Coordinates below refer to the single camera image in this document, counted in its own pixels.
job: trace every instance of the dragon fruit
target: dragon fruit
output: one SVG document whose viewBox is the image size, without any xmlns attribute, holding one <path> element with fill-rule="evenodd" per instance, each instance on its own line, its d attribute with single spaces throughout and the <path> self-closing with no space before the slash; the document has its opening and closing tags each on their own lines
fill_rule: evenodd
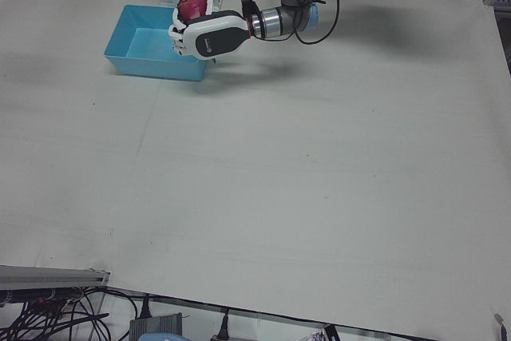
<svg viewBox="0 0 511 341">
<path fill-rule="evenodd" d="M 207 6 L 208 0 L 180 0 L 177 3 L 179 19 L 183 23 L 188 23 L 192 19 L 204 16 Z"/>
</svg>

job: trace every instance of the blue tray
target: blue tray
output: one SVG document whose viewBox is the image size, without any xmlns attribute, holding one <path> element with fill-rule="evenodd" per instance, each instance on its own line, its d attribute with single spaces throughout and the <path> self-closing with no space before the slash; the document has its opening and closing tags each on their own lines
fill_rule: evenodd
<svg viewBox="0 0 511 341">
<path fill-rule="evenodd" d="M 168 27 L 173 8 L 125 6 L 105 49 L 120 73 L 180 80 L 202 80 L 208 61 L 180 56 L 172 49 Z"/>
</svg>

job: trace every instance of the black cable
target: black cable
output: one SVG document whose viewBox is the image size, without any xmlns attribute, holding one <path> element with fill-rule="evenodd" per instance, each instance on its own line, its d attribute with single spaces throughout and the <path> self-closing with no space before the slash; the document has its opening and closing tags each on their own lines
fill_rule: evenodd
<svg viewBox="0 0 511 341">
<path fill-rule="evenodd" d="M 45 327 L 42 329 L 42 331 L 36 335 L 33 340 L 34 341 L 46 341 L 50 335 L 46 334 L 46 331 L 54 331 L 55 327 L 57 326 L 58 319 L 56 317 L 50 318 L 50 323 L 48 324 L 48 327 Z"/>
<path fill-rule="evenodd" d="M 9 340 L 14 337 L 15 334 L 17 334 L 20 328 L 20 325 L 25 322 L 26 316 L 30 315 L 30 312 L 28 310 L 28 303 L 24 303 L 22 310 L 20 312 L 20 315 L 12 322 L 12 324 L 5 329 L 2 333 L 3 335 L 0 340 Z"/>
<path fill-rule="evenodd" d="M 62 313 L 63 315 L 71 315 L 72 312 L 70 311 L 67 311 L 67 312 L 63 312 Z M 74 313 L 75 315 L 83 315 L 84 317 L 82 317 L 81 319 L 89 319 L 89 320 L 95 320 L 97 319 L 97 317 L 99 315 L 91 315 L 90 313 L 88 312 L 85 312 L 85 311 L 75 311 Z M 60 326 L 67 326 L 67 325 L 76 325 L 74 322 L 77 321 L 78 319 L 69 319 L 67 321 L 61 321 L 59 323 L 57 323 L 57 325 L 60 327 Z M 43 330 L 43 329 L 47 329 L 49 326 L 39 326 L 37 324 L 34 324 L 33 326 L 28 326 L 26 327 L 27 330 L 29 331 L 40 331 L 40 330 Z"/>
<path fill-rule="evenodd" d="M 60 323 L 58 322 L 59 318 L 57 316 L 53 317 L 52 319 L 50 319 L 50 326 L 48 327 L 47 330 L 49 330 L 49 333 L 46 333 L 46 330 L 43 331 L 43 334 L 44 334 L 44 338 L 42 338 L 42 340 L 47 340 L 50 338 L 51 336 L 51 332 L 52 331 L 55 331 L 55 328 L 57 327 L 57 325 L 60 325 Z"/>
<path fill-rule="evenodd" d="M 138 316 L 139 319 L 148 319 L 152 317 L 151 311 L 149 310 L 149 294 L 146 294 L 144 297 L 144 301 L 142 303 L 141 315 Z"/>
<path fill-rule="evenodd" d="M 286 40 L 288 40 L 293 35 L 294 34 L 291 32 L 285 38 L 282 38 L 282 39 L 263 39 L 263 38 L 258 38 L 255 35 L 254 35 L 254 38 L 256 38 L 257 40 L 262 40 L 263 42 L 285 42 Z"/>
<path fill-rule="evenodd" d="M 90 302 L 89 297 L 85 296 L 84 298 L 85 298 L 85 299 L 87 300 L 87 302 L 89 303 L 90 310 L 91 310 L 91 312 L 92 312 L 92 313 L 89 313 L 89 311 L 87 310 L 87 308 L 85 307 L 85 305 L 84 305 L 83 303 L 81 303 L 81 301 L 79 301 L 78 303 L 80 304 L 81 308 L 85 311 L 85 313 L 86 313 L 87 315 L 91 315 L 91 317 L 92 317 L 92 316 L 94 316 L 94 315 L 95 315 L 95 314 L 94 314 L 94 308 L 93 308 L 93 305 L 92 305 L 92 303 Z M 105 340 L 109 340 L 109 339 L 107 338 L 107 336 L 105 335 L 105 333 L 103 332 L 103 330 L 102 330 L 102 329 L 100 329 L 100 328 L 99 328 L 99 326 L 97 325 L 96 320 L 92 320 L 92 321 L 91 321 L 91 324 L 93 325 L 93 329 L 94 329 L 94 331 L 96 332 L 96 335 L 97 335 L 97 339 L 98 339 L 98 340 L 100 340 L 100 341 L 101 341 L 101 337 L 103 337 Z"/>
<path fill-rule="evenodd" d="M 122 298 L 125 298 L 127 299 L 133 306 L 133 309 L 135 311 L 135 319 L 138 318 L 138 307 L 137 305 L 135 304 L 135 301 L 133 301 L 133 298 L 130 296 L 130 295 L 126 295 L 124 292 L 122 291 L 117 291 L 115 289 L 110 289 L 110 288 L 93 288 L 91 290 L 87 290 L 87 292 L 89 293 L 94 293 L 94 292 L 101 292 L 101 293 L 105 293 L 107 295 L 113 295 L 115 297 L 122 297 Z M 123 339 L 125 339 L 126 337 L 129 336 L 129 330 L 127 330 L 117 341 L 122 341 Z"/>
<path fill-rule="evenodd" d="M 73 309 L 71 310 L 71 319 L 70 321 L 73 321 L 74 320 L 74 312 L 76 311 L 77 309 L 77 305 L 78 305 L 78 302 L 74 303 L 73 305 Z M 71 325 L 69 327 L 69 337 L 68 337 L 68 341 L 73 341 L 73 325 Z"/>
<path fill-rule="evenodd" d="M 217 339 L 221 339 L 223 341 L 227 341 L 229 339 L 229 331 L 228 331 L 228 321 L 229 321 L 229 308 L 225 309 L 224 317 L 222 318 L 222 325 L 220 326 L 220 331 L 218 335 L 216 335 Z"/>
<path fill-rule="evenodd" d="M 313 44 L 318 44 L 318 43 L 322 42 L 323 40 L 325 40 L 326 38 L 328 38 L 332 34 L 332 32 L 334 32 L 334 29 L 337 26 L 337 22 L 339 21 L 339 14 L 340 14 L 340 8 L 341 8 L 341 6 L 340 6 L 341 0 L 335 0 L 335 2 L 336 2 L 335 19 L 334 19 L 334 22 L 332 23 L 331 28 L 328 30 L 328 32 L 322 38 L 319 38 L 318 40 L 315 40 L 313 42 L 306 42 L 306 41 L 304 41 L 302 39 L 301 36 L 299 36 L 298 30 L 295 30 L 296 38 L 299 40 L 300 43 L 305 44 L 307 46 L 311 46 Z"/>
<path fill-rule="evenodd" d="M 77 298 L 79 294 L 80 289 L 75 287 L 0 290 L 0 302 L 26 303 L 39 299 L 68 299 Z"/>
<path fill-rule="evenodd" d="M 102 319 L 96 319 L 96 322 L 99 323 L 106 331 L 106 339 L 108 341 L 112 341 L 112 334 L 110 333 L 109 326 L 102 320 Z"/>
<path fill-rule="evenodd" d="M 20 335 L 20 332 L 22 332 L 28 325 L 34 323 L 37 317 L 38 317 L 37 314 L 31 313 L 28 304 L 24 305 L 22 313 L 17 318 L 17 321 L 13 323 L 13 325 L 11 325 L 9 332 L 6 334 L 6 337 L 2 339 L 6 340 L 20 339 L 22 335 L 25 335 L 27 333 L 23 332 Z"/>
<path fill-rule="evenodd" d="M 109 314 L 108 313 L 102 313 L 100 315 L 94 315 L 94 316 L 90 316 L 90 317 L 84 317 L 82 319 L 75 319 L 73 321 L 73 325 L 78 325 L 79 323 L 87 323 L 91 320 L 91 318 L 94 318 L 94 319 L 103 319 L 105 317 L 107 317 Z M 51 335 L 54 335 L 56 333 L 58 333 L 59 331 L 63 331 L 65 329 L 69 329 L 69 324 L 66 324 L 65 326 L 60 326 L 60 327 L 57 327 L 55 328 L 55 325 L 57 324 L 54 324 L 52 326 L 52 330 L 50 332 L 48 332 L 47 334 L 45 334 L 45 339 L 47 339 L 47 337 L 50 337 Z"/>
<path fill-rule="evenodd" d="M 21 337 L 23 337 L 23 336 L 27 335 L 28 333 L 30 333 L 32 327 L 38 326 L 38 324 L 40 324 L 40 323 L 47 323 L 48 317 L 45 317 L 45 316 L 43 316 L 43 317 L 44 318 L 41 319 L 40 315 L 33 314 L 31 318 L 29 317 L 25 321 L 23 327 L 20 327 L 18 333 L 16 334 L 16 337 L 20 339 Z"/>
</svg>

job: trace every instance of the black wire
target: black wire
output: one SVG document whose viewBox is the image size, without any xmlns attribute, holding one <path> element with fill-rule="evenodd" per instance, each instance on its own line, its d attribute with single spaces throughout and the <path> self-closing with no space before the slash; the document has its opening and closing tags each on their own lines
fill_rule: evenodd
<svg viewBox="0 0 511 341">
<path fill-rule="evenodd" d="M 335 19 L 334 19 L 334 22 L 332 23 L 331 28 L 328 30 L 328 32 L 322 38 L 319 38 L 318 40 L 315 40 L 313 42 L 306 42 L 306 41 L 304 41 L 302 39 L 301 36 L 299 36 L 298 30 L 295 30 L 296 38 L 299 40 L 300 43 L 305 44 L 307 46 L 311 46 L 313 44 L 318 44 L 318 43 L 322 42 L 323 40 L 325 40 L 326 38 L 328 38 L 332 34 L 332 32 L 334 32 L 335 27 L 337 26 L 337 22 L 339 21 L 339 13 L 340 13 L 340 3 L 341 3 L 341 0 L 335 0 L 335 2 L 336 2 L 336 6 L 335 6 Z"/>
<path fill-rule="evenodd" d="M 45 326 L 49 327 L 50 325 L 51 325 L 51 318 L 50 317 L 46 317 L 45 318 Z"/>
<path fill-rule="evenodd" d="M 85 311 L 85 313 L 86 313 L 87 315 L 90 315 L 90 316 L 91 316 L 91 318 L 92 318 L 93 316 L 95 316 L 95 315 L 94 315 L 93 305 L 92 305 L 92 303 L 90 302 L 89 297 L 85 296 L 84 298 L 85 298 L 85 299 L 89 302 L 89 305 L 90 305 L 90 308 L 91 308 L 92 313 L 89 313 L 89 311 L 87 310 L 87 308 L 85 307 L 85 305 L 84 305 L 83 303 L 81 303 L 81 301 L 80 301 L 80 302 L 78 302 L 78 303 L 80 304 L 81 308 Z M 94 329 L 94 331 L 96 332 L 97 339 L 98 339 L 99 341 L 101 341 L 101 337 L 103 337 L 105 340 L 109 341 L 109 338 L 106 336 L 106 334 L 103 332 L 103 330 L 99 328 L 99 326 L 97 325 L 97 322 L 96 322 L 96 320 L 95 320 L 95 319 L 91 320 L 91 324 L 93 325 L 93 329 Z"/>
<path fill-rule="evenodd" d="M 138 307 L 135 304 L 135 301 L 133 301 L 133 298 L 142 298 L 142 299 L 144 298 L 144 296 L 130 296 L 130 295 L 126 295 L 122 291 L 117 291 L 115 289 L 110 289 L 110 288 L 93 288 L 92 290 L 89 290 L 87 292 L 91 292 L 91 293 L 102 292 L 102 293 L 105 293 L 107 295 L 113 295 L 115 297 L 122 297 L 122 298 L 127 299 L 132 304 L 132 306 L 133 306 L 133 309 L 135 311 L 135 319 L 138 318 Z M 127 330 L 117 341 L 122 341 L 123 339 L 125 339 L 128 336 L 129 336 L 129 330 Z"/>
<path fill-rule="evenodd" d="M 50 338 L 50 336 L 54 333 L 52 332 L 55 332 L 55 333 L 58 333 L 58 331 L 55 330 L 55 328 L 57 327 L 57 325 L 60 325 L 59 322 L 58 322 L 59 318 L 57 316 L 53 317 L 50 319 L 50 325 L 48 328 L 46 328 L 44 331 L 42 331 L 42 334 L 43 336 L 41 337 L 41 340 L 44 340 L 46 341 L 47 339 Z"/>
<path fill-rule="evenodd" d="M 10 340 L 19 333 L 20 325 L 25 322 L 26 316 L 30 315 L 28 303 L 24 303 L 20 315 L 12 322 L 12 324 L 2 333 L 5 334 L 0 340 Z"/>
<path fill-rule="evenodd" d="M 63 315 L 70 315 L 70 314 L 72 314 L 72 312 L 70 312 L 70 311 L 65 311 L 65 312 L 62 312 L 62 314 L 63 314 Z M 76 315 L 83 315 L 84 317 L 82 317 L 81 319 L 88 318 L 88 319 L 90 319 L 90 320 L 96 320 L 96 319 L 97 319 L 97 317 L 99 316 L 99 315 L 94 315 L 94 316 L 93 316 L 93 315 L 91 315 L 90 313 L 85 312 L 85 311 L 75 311 L 75 313 L 74 313 L 74 314 L 76 314 Z M 64 325 L 76 325 L 76 323 L 75 323 L 75 322 L 76 322 L 77 320 L 78 320 L 78 319 L 73 319 L 73 320 L 69 319 L 68 321 L 61 321 L 61 322 L 59 322 L 57 325 L 58 325 L 58 326 L 64 326 Z M 37 324 L 34 324 L 34 325 L 32 325 L 32 326 L 28 326 L 28 327 L 26 327 L 26 329 L 27 329 L 27 330 L 29 330 L 29 331 L 40 331 L 40 330 L 43 330 L 43 329 L 47 329 L 48 327 L 49 327 L 49 326 L 39 326 L 39 325 L 37 325 Z"/>
<path fill-rule="evenodd" d="M 33 340 L 46 341 L 50 337 L 50 335 L 46 334 L 46 331 L 48 331 L 48 330 L 54 331 L 54 329 L 57 325 L 57 322 L 58 322 L 57 318 L 50 318 L 50 323 L 48 324 L 48 327 L 45 327 L 44 329 L 42 329 L 42 331 L 38 335 L 36 335 L 33 338 Z"/>
<path fill-rule="evenodd" d="M 108 336 L 107 340 L 111 341 L 112 340 L 112 334 L 110 333 L 109 326 L 102 319 L 96 319 L 96 321 L 105 329 L 106 334 Z"/>
<path fill-rule="evenodd" d="M 73 309 L 71 310 L 71 321 L 73 321 L 74 319 L 74 312 L 76 311 L 77 309 L 77 305 L 78 305 L 78 302 L 74 303 L 73 305 Z M 69 337 L 68 337 L 68 341 L 73 341 L 73 325 L 71 325 L 69 327 Z"/>
<path fill-rule="evenodd" d="M 29 321 L 29 320 L 27 320 L 27 321 L 25 322 L 24 326 L 23 326 L 23 327 L 20 327 L 20 330 L 19 330 L 19 331 L 18 331 L 18 333 L 16 334 L 16 337 L 17 337 L 17 338 L 21 338 L 21 337 L 23 337 L 23 336 L 27 335 L 28 333 L 30 333 L 30 332 L 31 332 L 31 329 L 30 329 L 31 327 L 35 327 L 35 326 L 37 326 L 37 325 L 38 325 L 38 324 L 40 324 L 40 323 L 47 323 L 47 321 L 48 321 L 48 317 L 45 317 L 45 316 L 44 316 L 44 318 L 43 318 L 43 319 L 41 319 L 41 316 L 40 316 L 40 315 L 37 315 L 37 314 L 32 315 L 32 317 L 33 317 L 34 319 L 31 319 L 30 321 Z"/>
<path fill-rule="evenodd" d="M 103 314 L 100 314 L 100 315 L 94 315 L 94 316 L 90 316 L 90 317 L 84 317 L 84 318 L 81 318 L 81 319 L 75 319 L 73 320 L 73 325 L 78 325 L 79 323 L 87 323 L 91 320 L 91 318 L 94 318 L 94 319 L 102 319 L 106 316 L 108 316 L 109 314 L 108 313 L 103 313 Z M 60 326 L 58 328 L 55 328 L 55 325 L 57 324 L 54 324 L 52 326 L 52 330 L 45 334 L 45 337 L 47 339 L 47 337 L 50 337 L 51 335 L 54 335 L 55 333 L 58 333 L 59 331 L 63 331 L 65 329 L 69 329 L 69 326 L 71 326 L 70 324 L 66 323 L 65 326 Z"/>
<path fill-rule="evenodd" d="M 257 40 L 262 40 L 263 42 L 285 42 L 286 40 L 288 40 L 293 35 L 294 34 L 291 32 L 285 38 L 282 38 L 282 39 L 263 39 L 263 38 L 258 38 L 255 35 L 254 35 L 254 38 L 256 38 Z"/>
</svg>

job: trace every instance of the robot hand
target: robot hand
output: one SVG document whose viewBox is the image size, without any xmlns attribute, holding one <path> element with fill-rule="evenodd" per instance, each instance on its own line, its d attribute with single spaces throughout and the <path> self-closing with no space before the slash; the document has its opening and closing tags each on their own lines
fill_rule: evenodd
<svg viewBox="0 0 511 341">
<path fill-rule="evenodd" d="M 241 43 L 252 36 L 249 21 L 232 10 L 215 12 L 191 20 L 187 25 L 172 16 L 174 24 L 168 35 L 174 41 L 179 55 L 193 55 L 202 60 L 213 59 L 237 50 Z"/>
</svg>

